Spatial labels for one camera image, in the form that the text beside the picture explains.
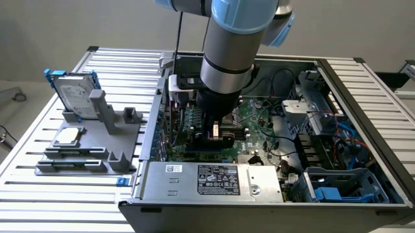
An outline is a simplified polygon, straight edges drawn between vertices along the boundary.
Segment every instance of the green circuit board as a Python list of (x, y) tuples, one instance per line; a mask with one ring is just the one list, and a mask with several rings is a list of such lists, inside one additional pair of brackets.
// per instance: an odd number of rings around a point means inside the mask
[(233, 163), (241, 154), (250, 155), (256, 149), (264, 150), (264, 143), (276, 143), (276, 139), (261, 132), (258, 123), (260, 117), (266, 121), (262, 130), (270, 135), (276, 135), (274, 129), (269, 126), (269, 111), (262, 107), (258, 99), (245, 99), (245, 102), (235, 108), (234, 112), (223, 120), (222, 127), (249, 128), (252, 135), (246, 141), (235, 141), (234, 147), (225, 150), (191, 150), (186, 143), (190, 129), (202, 127), (202, 111), (197, 106), (191, 106), (186, 111), (185, 132), (181, 134), (179, 145), (169, 150), (170, 158), (175, 162), (217, 162)]

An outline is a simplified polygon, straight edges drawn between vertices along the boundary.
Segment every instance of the gray wall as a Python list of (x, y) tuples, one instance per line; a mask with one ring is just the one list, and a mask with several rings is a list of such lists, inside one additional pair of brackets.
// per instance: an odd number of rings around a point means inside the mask
[[(414, 0), (293, 0), (288, 41), (261, 53), (364, 57), (396, 71), (415, 59)], [(0, 79), (43, 81), (90, 45), (173, 50), (179, 13), (151, 0), (0, 0)], [(185, 15), (183, 50), (201, 50), (207, 19)]]

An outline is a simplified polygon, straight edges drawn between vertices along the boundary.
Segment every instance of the aluminum extrusion table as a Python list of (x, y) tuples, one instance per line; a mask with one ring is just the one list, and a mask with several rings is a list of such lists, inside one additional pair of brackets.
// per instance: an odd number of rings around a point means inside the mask
[[(138, 164), (157, 93), (161, 53), (99, 48), (85, 54), (74, 69), (98, 72), (107, 102), (115, 110), (135, 107), (145, 112), (133, 164)], [(414, 114), (365, 63), (352, 58), (326, 59), (415, 177)], [(62, 110), (55, 95), (0, 165), (0, 232), (131, 233), (134, 230), (115, 205), (115, 200), (130, 197), (131, 187), (117, 187), (117, 176), (35, 176), (37, 162), (63, 123)], [(374, 231), (410, 232), (415, 232), (415, 222)]]

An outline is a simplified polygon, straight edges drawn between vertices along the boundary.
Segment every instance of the warning label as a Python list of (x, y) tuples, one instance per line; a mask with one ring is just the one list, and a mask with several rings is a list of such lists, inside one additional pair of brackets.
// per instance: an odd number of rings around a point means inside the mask
[(201, 195), (241, 195), (238, 166), (199, 165), (198, 193)]

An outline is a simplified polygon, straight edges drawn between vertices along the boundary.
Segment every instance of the white label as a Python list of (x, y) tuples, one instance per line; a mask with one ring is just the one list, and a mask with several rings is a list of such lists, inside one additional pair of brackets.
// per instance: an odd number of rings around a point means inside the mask
[(82, 118), (98, 118), (90, 94), (81, 86), (63, 85), (61, 89), (66, 95), (71, 109)]
[(166, 172), (182, 172), (182, 165), (166, 165)]

